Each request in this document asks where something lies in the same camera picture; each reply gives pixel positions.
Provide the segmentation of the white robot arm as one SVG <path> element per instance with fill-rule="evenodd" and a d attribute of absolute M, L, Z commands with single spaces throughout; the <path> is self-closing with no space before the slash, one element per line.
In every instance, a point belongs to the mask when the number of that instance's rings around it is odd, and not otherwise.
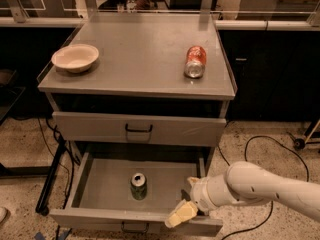
<path fill-rule="evenodd" d="M 320 185 L 285 178 L 246 161 L 231 164 L 225 173 L 189 177 L 190 201 L 182 200 L 165 219 L 168 228 L 189 221 L 198 211 L 222 206 L 256 206 L 276 201 L 320 221 Z"/>

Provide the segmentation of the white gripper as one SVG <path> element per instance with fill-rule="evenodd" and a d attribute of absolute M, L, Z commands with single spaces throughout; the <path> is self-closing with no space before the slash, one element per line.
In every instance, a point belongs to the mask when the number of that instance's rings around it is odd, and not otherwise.
<path fill-rule="evenodd" d="M 217 200 L 214 197 L 215 191 L 219 186 L 219 181 L 216 177 L 188 177 L 187 181 L 191 185 L 191 201 L 182 200 L 168 215 L 164 221 L 168 228 L 174 228 L 196 217 L 198 209 L 208 213 L 218 208 Z"/>

